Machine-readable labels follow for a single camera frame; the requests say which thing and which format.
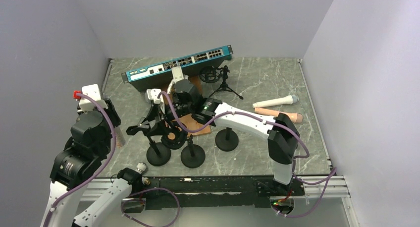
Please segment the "black clamp mic stand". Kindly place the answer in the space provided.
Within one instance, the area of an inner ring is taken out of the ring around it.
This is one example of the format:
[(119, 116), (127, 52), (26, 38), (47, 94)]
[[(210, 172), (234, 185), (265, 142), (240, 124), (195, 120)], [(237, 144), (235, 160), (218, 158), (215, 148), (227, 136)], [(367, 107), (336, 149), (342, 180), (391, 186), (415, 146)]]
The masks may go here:
[(216, 134), (215, 144), (218, 149), (230, 152), (238, 147), (239, 137), (231, 128), (226, 128)]

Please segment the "white microphone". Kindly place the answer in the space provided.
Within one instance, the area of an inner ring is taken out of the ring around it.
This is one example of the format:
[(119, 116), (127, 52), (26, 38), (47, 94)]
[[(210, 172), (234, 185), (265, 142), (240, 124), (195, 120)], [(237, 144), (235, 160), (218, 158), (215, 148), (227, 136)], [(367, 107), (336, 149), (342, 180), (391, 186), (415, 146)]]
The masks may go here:
[(296, 95), (288, 95), (282, 98), (276, 98), (271, 100), (265, 100), (253, 103), (253, 108), (265, 108), (265, 107), (272, 107), (272, 106), (279, 106), (279, 105), (292, 105), (298, 102), (299, 98)]

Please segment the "glitter microphone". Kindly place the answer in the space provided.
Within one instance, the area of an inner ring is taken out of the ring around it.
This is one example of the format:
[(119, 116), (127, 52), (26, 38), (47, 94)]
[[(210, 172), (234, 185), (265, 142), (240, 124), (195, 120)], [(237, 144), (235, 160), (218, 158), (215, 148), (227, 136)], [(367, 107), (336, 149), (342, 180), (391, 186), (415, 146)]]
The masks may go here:
[(115, 127), (114, 130), (116, 136), (116, 148), (122, 148), (126, 144), (124, 134), (120, 126)]

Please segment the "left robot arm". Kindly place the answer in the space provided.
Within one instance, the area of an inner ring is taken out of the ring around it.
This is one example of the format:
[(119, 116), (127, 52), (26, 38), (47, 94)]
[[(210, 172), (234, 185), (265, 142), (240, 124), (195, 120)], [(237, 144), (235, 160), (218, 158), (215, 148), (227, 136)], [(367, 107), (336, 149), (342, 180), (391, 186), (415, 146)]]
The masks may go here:
[(116, 128), (121, 124), (112, 101), (99, 100), (100, 108), (79, 111), (71, 136), (55, 160), (50, 174), (49, 201), (41, 222), (43, 227), (98, 227), (126, 197), (138, 196), (150, 184), (140, 170), (124, 168), (109, 188), (87, 209), (76, 214), (88, 183), (102, 162), (116, 148)]

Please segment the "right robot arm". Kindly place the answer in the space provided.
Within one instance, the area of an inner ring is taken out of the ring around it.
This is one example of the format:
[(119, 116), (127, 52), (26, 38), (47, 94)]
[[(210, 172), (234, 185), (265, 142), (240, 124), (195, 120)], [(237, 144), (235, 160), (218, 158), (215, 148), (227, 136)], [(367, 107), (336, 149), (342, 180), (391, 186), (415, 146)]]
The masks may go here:
[(216, 145), (226, 152), (239, 143), (233, 130), (255, 135), (267, 142), (273, 161), (273, 189), (284, 195), (292, 188), (295, 151), (302, 144), (300, 134), (285, 114), (261, 115), (235, 108), (211, 97), (205, 98), (188, 79), (173, 85), (171, 97), (160, 89), (149, 89), (147, 98), (151, 107), (137, 125), (126, 129), (128, 135), (142, 132), (146, 137), (161, 136), (162, 144), (178, 149), (189, 133), (197, 133), (207, 126), (223, 127), (216, 136)]

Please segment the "black round base stand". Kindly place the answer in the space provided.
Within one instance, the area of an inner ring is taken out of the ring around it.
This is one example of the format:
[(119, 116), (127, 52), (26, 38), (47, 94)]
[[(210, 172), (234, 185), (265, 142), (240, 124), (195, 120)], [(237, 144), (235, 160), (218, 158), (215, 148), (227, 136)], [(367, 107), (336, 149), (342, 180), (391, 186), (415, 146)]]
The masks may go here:
[(150, 136), (147, 136), (149, 141), (149, 148), (146, 152), (147, 161), (155, 167), (165, 165), (171, 158), (171, 150), (163, 143), (154, 141)]

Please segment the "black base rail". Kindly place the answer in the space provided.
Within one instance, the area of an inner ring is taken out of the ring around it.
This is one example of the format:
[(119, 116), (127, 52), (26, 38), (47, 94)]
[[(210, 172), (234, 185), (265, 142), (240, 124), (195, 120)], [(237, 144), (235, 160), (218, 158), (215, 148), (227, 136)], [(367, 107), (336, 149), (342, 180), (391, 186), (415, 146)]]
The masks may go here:
[(186, 207), (254, 206), (269, 208), (271, 201), (305, 195), (302, 184), (283, 185), (272, 175), (150, 177), (150, 184), (134, 189), (124, 200), (127, 208), (144, 204), (146, 210)]

